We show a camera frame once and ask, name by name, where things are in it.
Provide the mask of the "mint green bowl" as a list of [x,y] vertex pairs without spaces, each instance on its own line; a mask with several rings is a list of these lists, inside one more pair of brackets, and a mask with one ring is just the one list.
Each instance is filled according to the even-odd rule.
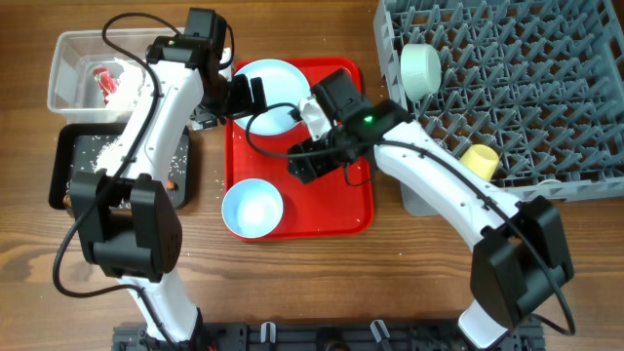
[[418,102],[439,91],[442,67],[436,49],[428,44],[407,44],[400,57],[400,73],[406,96]]

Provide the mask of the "yellow plastic cup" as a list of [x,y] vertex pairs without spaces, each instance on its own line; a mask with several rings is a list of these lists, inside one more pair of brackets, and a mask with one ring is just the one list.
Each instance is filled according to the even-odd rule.
[[489,146],[475,144],[461,156],[459,162],[485,181],[490,181],[498,167],[499,155]]

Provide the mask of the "white rice pile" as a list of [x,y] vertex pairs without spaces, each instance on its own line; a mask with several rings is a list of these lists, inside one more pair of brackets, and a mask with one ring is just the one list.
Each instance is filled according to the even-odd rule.
[[[76,172],[95,173],[103,158],[113,154],[112,149],[116,146],[118,139],[119,137],[115,135],[78,136],[71,149],[68,181]],[[181,188],[186,183],[189,151],[189,136],[182,135],[175,149],[168,174],[168,179],[177,188]]]

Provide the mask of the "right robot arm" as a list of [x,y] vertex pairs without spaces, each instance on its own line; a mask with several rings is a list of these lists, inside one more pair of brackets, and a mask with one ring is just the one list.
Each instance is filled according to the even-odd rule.
[[458,327],[487,349],[550,296],[575,324],[562,287],[573,267],[558,209],[538,196],[524,202],[483,180],[445,151],[398,103],[378,105],[343,69],[315,85],[292,116],[310,137],[288,151],[289,172],[309,183],[369,156],[428,203],[460,234],[472,253],[474,300]]

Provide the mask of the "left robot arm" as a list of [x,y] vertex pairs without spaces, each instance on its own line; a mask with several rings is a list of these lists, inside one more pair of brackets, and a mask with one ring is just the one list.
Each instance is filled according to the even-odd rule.
[[127,290],[147,323],[142,344],[152,350],[214,350],[199,308],[176,271],[182,228],[167,194],[170,164],[187,121],[204,107],[219,121],[257,114],[266,106],[259,79],[221,75],[225,41],[233,36],[214,10],[192,8],[182,31],[159,36],[136,62],[146,72],[123,133],[90,174],[74,175],[69,197],[75,222],[58,249],[53,282],[73,236],[90,264]]

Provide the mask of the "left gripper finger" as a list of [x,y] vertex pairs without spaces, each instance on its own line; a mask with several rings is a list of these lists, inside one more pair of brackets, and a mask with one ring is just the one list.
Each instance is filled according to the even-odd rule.
[[250,80],[250,83],[253,98],[251,112],[262,113],[267,107],[262,79],[259,77],[255,77]]
[[229,85],[228,115],[231,117],[248,115],[252,108],[252,93],[248,78],[235,75]]

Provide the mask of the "light blue bowl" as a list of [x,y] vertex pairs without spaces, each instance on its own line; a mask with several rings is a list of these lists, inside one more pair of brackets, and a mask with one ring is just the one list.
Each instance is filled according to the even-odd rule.
[[260,178],[237,182],[226,192],[221,204],[226,227],[243,239],[267,236],[280,224],[283,213],[281,193]]

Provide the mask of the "brown food scrap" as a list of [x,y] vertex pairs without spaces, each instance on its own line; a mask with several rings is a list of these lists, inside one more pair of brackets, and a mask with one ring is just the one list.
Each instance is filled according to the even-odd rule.
[[71,205],[71,199],[70,196],[68,194],[65,194],[62,198],[62,203],[63,203],[63,207],[66,210],[71,210],[72,209],[72,205]]

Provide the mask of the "large light blue plate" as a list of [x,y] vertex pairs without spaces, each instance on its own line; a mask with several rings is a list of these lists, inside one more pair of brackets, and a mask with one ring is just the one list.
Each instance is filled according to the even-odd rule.
[[[248,63],[237,71],[249,80],[260,78],[268,105],[289,102],[294,105],[311,96],[310,85],[303,73],[294,65],[279,59],[267,58]],[[284,106],[260,114],[250,132],[258,136],[277,136],[294,128],[298,122],[289,114],[292,109]]]

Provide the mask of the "red snack wrapper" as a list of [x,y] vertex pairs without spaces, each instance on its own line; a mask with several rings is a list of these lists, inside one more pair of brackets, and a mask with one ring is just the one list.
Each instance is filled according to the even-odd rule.
[[119,83],[111,76],[110,71],[104,66],[95,68],[93,74],[94,79],[96,80],[102,93],[104,104],[107,105],[110,102],[112,95],[117,92]]

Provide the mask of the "white tissue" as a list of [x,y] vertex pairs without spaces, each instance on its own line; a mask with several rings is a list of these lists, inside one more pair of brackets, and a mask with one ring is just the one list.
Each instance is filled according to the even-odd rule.
[[119,58],[115,62],[122,67],[122,72],[117,79],[117,88],[112,93],[106,104],[106,109],[130,110],[136,105],[140,89],[144,83],[143,70],[127,61]]

